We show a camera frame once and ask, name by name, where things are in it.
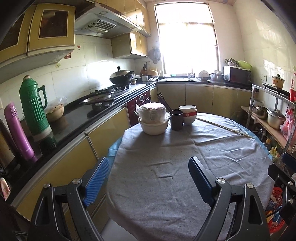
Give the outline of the red plastic trash basket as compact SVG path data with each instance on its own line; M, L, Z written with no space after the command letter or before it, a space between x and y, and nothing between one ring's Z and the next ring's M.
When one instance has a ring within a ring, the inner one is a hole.
M265 215L269 228L269 233L273 234L284 226L285 221L280 216L282 208L282 190L279 187L274 187L269 203L267 204Z

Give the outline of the yellow lower cabinets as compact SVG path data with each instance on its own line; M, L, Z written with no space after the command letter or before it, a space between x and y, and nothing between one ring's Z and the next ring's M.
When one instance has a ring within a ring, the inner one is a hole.
M225 81L160 81L146 87L152 100L161 92L172 108L196 105L199 112L230 117L248 105L251 86ZM126 104L96 113L87 106L68 112L53 124L54 145L44 150L33 143L35 157L11 181L8 202L31 218L39 193L46 182L67 184L107 155L111 145L132 126Z

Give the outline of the yellow cabinets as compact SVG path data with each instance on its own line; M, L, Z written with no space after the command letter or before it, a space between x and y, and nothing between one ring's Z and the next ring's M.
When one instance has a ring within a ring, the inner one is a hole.
M93 3L124 14L141 30L136 57L147 55L151 35L144 1L1 1L1 82L24 72L52 65L78 48L74 23Z
M152 100L161 92L172 108L196 105L199 112L230 117L248 105L251 86L225 81L160 81L146 87ZM53 124L54 145L44 150L33 143L35 157L11 181L8 202L31 218L39 193L46 182L67 184L107 155L111 145L132 126L126 104L96 113L87 106L68 112Z

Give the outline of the red plastic bag on rack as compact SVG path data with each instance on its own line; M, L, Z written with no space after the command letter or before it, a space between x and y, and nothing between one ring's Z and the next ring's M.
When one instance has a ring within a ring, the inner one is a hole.
M294 109L293 108L288 109L285 117L286 119L284 123L280 126L280 132L282 133L286 141L288 141L290 134L292 133L293 125L295 124Z

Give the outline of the steel pot on rack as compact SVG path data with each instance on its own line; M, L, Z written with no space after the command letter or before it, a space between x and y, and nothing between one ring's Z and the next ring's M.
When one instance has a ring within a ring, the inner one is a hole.
M286 120L285 116L277 109L268 109L267 113L267 123L272 128L280 130L280 126L283 125Z

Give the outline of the long bamboo stick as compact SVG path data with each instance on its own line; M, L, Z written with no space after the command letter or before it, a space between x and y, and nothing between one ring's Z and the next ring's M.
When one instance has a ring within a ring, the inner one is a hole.
M202 118L198 118L198 117L196 117L196 120L199 120L199 121L202 121L202 122L205 122L205 123L208 123L208 124L211 124L211 125L217 126L217 127L219 127L219 128L225 129L225 130L227 130L227 131L229 131L229 132L233 132L233 133L236 133L236 134L238 134L238 135L245 136L245 137L247 137L247 138L252 138L252 139L254 139L254 137L252 137L252 136L250 136L250 135L248 135L248 134L246 134L246 133L243 133L243 132L241 132L241 131L234 130L234 129L229 128L229 127L226 127L226 126L222 126L222 125L217 124L217 123L213 123L213 122L208 121L208 120L204 120L204 119L202 119Z

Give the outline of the grey tablecloth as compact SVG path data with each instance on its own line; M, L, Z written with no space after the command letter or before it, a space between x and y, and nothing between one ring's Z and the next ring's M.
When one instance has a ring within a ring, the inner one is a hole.
M107 213L137 240L193 240L197 235L210 206L189 173L194 156L231 185L252 183L263 207L269 203L272 161L263 144L233 120L206 113L198 118L254 139L199 120L158 136L147 135L140 125L124 132L107 181Z

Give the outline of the metal storage rack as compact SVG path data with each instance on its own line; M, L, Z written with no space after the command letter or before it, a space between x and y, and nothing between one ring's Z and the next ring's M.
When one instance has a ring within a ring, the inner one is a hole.
M243 110L245 110L248 113L246 127L247 128L249 127L251 118L254 118L256 121L258 121L275 139L275 141L281 146L282 153L278 158L278 160L280 161L283 157L283 154L292 152L291 144L292 144L292 139L295 135L295 102L290 101L289 99L281 96L275 91L260 87L258 85L252 84L251 87L252 87L251 89L252 94L251 94L249 108L244 106L241 107ZM267 109L266 118L263 118L259 114L252 112L253 108L256 108L256 110L259 110L258 106L254 105L254 101L255 101L254 95L257 90L263 91L276 98L274 109ZM284 122L286 121L286 117L278 110L279 100L287 104L287 106L291 107L293 110L291 130L287 131L287 139L284 137L284 135L280 131L280 126L284 124Z

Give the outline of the white red bowl stack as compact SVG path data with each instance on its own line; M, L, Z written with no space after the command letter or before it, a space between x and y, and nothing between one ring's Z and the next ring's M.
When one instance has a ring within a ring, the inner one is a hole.
M191 125L196 120L197 107L195 105L182 105L179 110L183 112L183 124Z

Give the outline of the black chopstick holder cup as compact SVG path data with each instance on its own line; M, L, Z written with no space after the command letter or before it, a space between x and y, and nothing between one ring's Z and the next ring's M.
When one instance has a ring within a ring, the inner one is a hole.
M160 92L157 94L157 97L171 115L171 129L180 131L183 128L183 112L179 109L173 110Z

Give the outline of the white stacked bowls with bag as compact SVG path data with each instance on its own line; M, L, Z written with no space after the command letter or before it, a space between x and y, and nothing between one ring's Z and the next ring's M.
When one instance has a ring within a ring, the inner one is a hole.
M165 106L158 102L150 102L141 106L135 105L135 114L142 130L150 136L163 134L170 119Z

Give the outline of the green thermos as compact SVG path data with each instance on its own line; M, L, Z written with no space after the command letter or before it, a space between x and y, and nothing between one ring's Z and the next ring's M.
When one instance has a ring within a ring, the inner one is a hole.
M34 141L39 142L52 132L44 112L48 105L45 86L38 87L38 83L30 75L26 75L19 95L27 126Z

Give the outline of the microwave oven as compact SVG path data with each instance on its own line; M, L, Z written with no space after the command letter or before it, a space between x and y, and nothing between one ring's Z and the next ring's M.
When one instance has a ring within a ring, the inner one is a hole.
M249 70L234 66L224 66L223 73L224 80L245 85L251 84L251 71Z

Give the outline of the purple thermos bottle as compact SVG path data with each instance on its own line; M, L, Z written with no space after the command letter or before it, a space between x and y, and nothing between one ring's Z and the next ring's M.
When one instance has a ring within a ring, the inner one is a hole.
M35 163L37 161L35 152L31 147L25 132L23 131L16 107L13 102L10 102L5 107L4 117L6 119L6 123L8 124L8 128L16 148L18 149L18 152L21 154L22 158L28 163Z

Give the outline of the black wok with lid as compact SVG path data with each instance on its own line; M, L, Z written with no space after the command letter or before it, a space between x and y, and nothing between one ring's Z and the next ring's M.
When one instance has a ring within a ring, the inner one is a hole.
M134 76L134 71L121 70L121 67L117 67L117 71L112 73L109 80L114 85L130 85Z

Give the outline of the yellow upper cabinets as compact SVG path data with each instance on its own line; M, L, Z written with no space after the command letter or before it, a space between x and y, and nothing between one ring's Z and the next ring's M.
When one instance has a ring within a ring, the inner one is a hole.
M24 72L52 65L78 48L74 23L93 3L124 14L141 30L136 57L147 55L151 35L144 1L1 1L1 82Z

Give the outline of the range hood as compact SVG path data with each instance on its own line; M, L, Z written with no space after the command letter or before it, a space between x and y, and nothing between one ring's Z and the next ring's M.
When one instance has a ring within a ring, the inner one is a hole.
M124 14L100 3L80 11L74 23L74 34L106 39L139 30L140 26Z

